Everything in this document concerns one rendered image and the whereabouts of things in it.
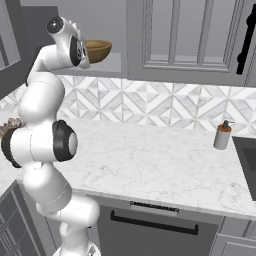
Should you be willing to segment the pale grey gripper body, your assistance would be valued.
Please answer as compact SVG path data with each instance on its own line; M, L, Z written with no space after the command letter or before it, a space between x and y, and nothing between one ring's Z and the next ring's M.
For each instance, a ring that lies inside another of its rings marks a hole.
M82 69L88 69L90 67L90 61L89 61L89 57L88 57L87 48L86 48L84 38L81 39L81 46L82 46L82 59L81 59L81 62L80 62L80 67Z

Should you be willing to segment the brown wooden bowl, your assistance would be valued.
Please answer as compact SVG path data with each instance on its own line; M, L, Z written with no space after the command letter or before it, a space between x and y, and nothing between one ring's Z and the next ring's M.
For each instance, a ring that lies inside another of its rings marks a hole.
M112 43L106 40L86 40L85 46L91 64L102 62L112 49Z

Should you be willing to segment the open grey cabinet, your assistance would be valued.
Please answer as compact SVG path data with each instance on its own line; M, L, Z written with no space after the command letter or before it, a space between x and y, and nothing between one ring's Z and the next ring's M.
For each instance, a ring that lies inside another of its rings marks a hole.
M127 76L126 0L21 0L22 6L54 6L58 14L78 25L86 40L112 43L109 55L89 69L69 68L58 75L125 78Z

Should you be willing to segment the open grey cabinet door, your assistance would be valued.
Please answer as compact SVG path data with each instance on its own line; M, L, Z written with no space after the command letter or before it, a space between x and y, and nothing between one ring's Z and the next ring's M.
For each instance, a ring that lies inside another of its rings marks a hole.
M54 43L46 24L58 15L56 6L0 0L0 100L26 82L40 49Z

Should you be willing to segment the closed grey cabinet door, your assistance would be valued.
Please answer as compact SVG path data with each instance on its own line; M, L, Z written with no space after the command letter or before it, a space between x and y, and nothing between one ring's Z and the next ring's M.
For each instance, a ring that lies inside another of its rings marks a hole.
M256 87L256 25L236 73L256 0L127 0L127 77Z

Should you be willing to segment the brown ridged bowl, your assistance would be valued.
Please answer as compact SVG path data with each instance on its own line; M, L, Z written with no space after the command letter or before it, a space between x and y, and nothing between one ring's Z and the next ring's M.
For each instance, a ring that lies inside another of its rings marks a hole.
M3 138L4 135L11 129L22 128L25 124L20 118L9 118L6 123L0 126L0 138Z

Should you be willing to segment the grey lower cabinet slatted front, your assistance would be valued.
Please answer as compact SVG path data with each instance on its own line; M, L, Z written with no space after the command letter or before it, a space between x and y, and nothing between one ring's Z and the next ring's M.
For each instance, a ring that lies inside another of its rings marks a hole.
M47 256L16 181L0 197L0 256Z

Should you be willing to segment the grey lower cabinet panelled door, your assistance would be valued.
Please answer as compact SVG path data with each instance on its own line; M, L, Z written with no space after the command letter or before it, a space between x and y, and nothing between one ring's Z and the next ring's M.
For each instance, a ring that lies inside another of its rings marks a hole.
M256 221L224 217L209 256L256 256Z

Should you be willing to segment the grey soap dispenser orange collar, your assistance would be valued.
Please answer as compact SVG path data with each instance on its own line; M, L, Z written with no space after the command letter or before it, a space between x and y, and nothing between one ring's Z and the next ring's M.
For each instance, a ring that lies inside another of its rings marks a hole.
M226 149L229 138L230 138L230 134L232 131L230 124L231 124L231 121L224 120L222 124L218 125L214 143L213 143L213 146L216 149L218 150Z

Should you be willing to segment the dark grey sink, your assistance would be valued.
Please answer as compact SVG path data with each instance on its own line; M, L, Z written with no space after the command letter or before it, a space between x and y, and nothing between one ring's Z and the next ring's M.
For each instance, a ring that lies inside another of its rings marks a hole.
M233 136L233 143L253 201L256 201L256 138Z

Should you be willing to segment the grey dishwasher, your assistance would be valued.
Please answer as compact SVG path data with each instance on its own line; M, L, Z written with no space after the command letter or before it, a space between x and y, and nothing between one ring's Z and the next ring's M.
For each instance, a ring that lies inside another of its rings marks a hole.
M217 215L179 208L106 197L97 197L97 223L102 256L208 256L222 218ZM193 229L198 235L178 233L110 219L122 217Z

